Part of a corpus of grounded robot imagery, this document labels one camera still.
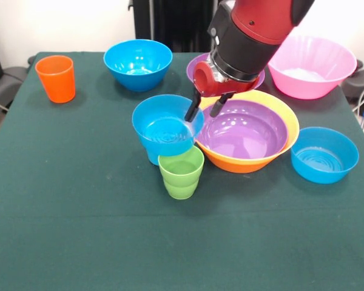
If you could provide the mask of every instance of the green tablecloth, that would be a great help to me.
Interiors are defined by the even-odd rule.
[[[102,53],[68,55],[76,98],[52,104],[31,70],[0,129],[0,291],[364,291],[364,134],[339,88],[298,101],[268,74],[261,90],[301,127],[356,143],[360,162],[343,181],[305,181],[289,153],[248,175],[206,160],[194,196],[176,201],[130,117],[149,96],[191,96],[196,54],[174,54],[146,93],[117,84]]]

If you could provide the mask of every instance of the plastic cup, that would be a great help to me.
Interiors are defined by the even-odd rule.
[[[48,56],[35,65],[49,99],[54,103],[66,103],[75,97],[73,60],[68,56]]]
[[[197,188],[204,166],[204,155],[193,146],[178,156],[159,156],[160,172],[169,195],[175,199],[190,198]]]

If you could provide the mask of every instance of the plastic bowl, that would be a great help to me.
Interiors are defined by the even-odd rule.
[[[192,101],[178,95],[157,95],[141,102],[132,113],[132,124],[148,158],[158,165],[158,156],[176,156],[194,145],[204,125],[198,111],[192,122],[184,116]]]
[[[165,76],[171,61],[171,50],[149,39],[121,42],[104,54],[104,63],[115,79],[135,92],[155,88]]]
[[[190,61],[190,63],[187,65],[186,67],[186,74],[187,77],[189,78],[190,82],[193,83],[193,72],[194,72],[194,67],[201,61],[205,61],[207,59],[207,57],[209,56],[209,53],[203,53],[202,55],[196,56],[194,59],[192,59]],[[256,89],[257,87],[259,87],[263,81],[265,80],[266,77],[266,73],[265,71],[261,71],[259,74],[259,82],[257,83],[257,85],[254,87],[254,89]]]
[[[211,106],[217,99],[218,97],[202,98],[200,108],[204,110],[205,108]],[[291,108],[280,99],[265,92],[252,90],[235,94],[231,100],[246,100],[250,102],[256,102],[270,108],[285,122],[288,131],[288,139],[285,147],[280,152],[258,159],[237,159],[224,156],[207,148],[199,140],[197,140],[197,144],[201,147],[202,151],[217,167],[232,173],[251,173],[260,170],[277,156],[289,150],[297,140],[299,134],[299,122],[297,116],[291,110]]]
[[[340,181],[358,161],[356,145],[342,133],[324,127],[302,129],[291,149],[295,171],[318,184]]]
[[[247,100],[229,100],[211,118],[203,110],[204,127],[197,140],[213,152],[237,159],[260,159],[282,150],[288,138],[285,122],[271,109]]]
[[[342,45],[301,35],[288,36],[268,63],[278,89],[298,99],[325,96],[356,66],[356,57]]]

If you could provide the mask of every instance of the purple bowl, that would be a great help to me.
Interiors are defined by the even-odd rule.
[[[189,78],[191,83],[193,83],[193,72],[194,72],[195,65],[197,65],[201,61],[205,61],[208,56],[209,56],[209,53],[203,53],[202,55],[196,56],[187,65],[186,74],[187,74],[187,77]],[[263,83],[263,81],[265,80],[266,73],[265,73],[264,70],[260,72],[259,77],[260,77],[259,82],[257,83],[257,85],[253,89],[256,89],[257,87],[259,87]]]
[[[203,110],[197,139],[212,151],[237,159],[260,159],[280,152],[288,138],[285,122],[271,109],[250,101],[229,100],[216,118]]]

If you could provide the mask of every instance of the white wall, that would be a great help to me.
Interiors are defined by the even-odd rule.
[[[364,62],[364,0],[315,0],[294,32],[339,42]]]
[[[128,0],[0,0],[0,61],[26,65],[41,51],[98,51],[135,38]]]
[[[4,67],[25,65],[40,51],[105,51],[132,39],[133,13],[127,3],[0,0],[1,62]],[[335,40],[364,61],[364,0],[315,0],[297,31]]]

